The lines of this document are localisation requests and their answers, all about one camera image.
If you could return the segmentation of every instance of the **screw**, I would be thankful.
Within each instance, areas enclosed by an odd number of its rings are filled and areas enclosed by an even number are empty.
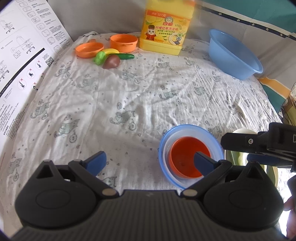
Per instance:
[[[102,194],[105,196],[114,196],[117,193],[117,191],[113,188],[106,188],[102,191]]]
[[[186,189],[183,191],[183,195],[187,197],[194,197],[197,195],[197,191],[194,189]]]

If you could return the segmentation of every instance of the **orange bowl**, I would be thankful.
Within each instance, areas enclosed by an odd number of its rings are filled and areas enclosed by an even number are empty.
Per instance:
[[[194,137],[182,137],[176,140],[168,154],[173,173],[181,178],[201,177],[202,174],[194,166],[194,154],[197,151],[211,157],[206,145]]]
[[[130,34],[116,34],[110,37],[110,47],[121,53],[129,53],[136,49],[138,38]]]
[[[81,44],[75,48],[75,53],[80,58],[94,58],[96,54],[104,49],[102,43],[96,42],[91,39],[88,43]]]

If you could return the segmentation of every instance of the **yellow detergent bottle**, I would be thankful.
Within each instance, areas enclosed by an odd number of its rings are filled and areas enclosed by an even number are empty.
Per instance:
[[[194,1],[148,0],[140,48],[178,55],[194,12]]]

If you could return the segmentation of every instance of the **white paper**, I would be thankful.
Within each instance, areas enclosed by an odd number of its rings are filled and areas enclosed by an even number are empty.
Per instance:
[[[46,0],[14,0],[1,11],[0,175],[47,69],[72,43]]]

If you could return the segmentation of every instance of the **yellow banana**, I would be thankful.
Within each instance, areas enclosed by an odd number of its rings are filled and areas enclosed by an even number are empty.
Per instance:
[[[113,53],[119,53],[119,51],[117,49],[104,49],[102,51],[105,52],[106,55],[113,54]]]

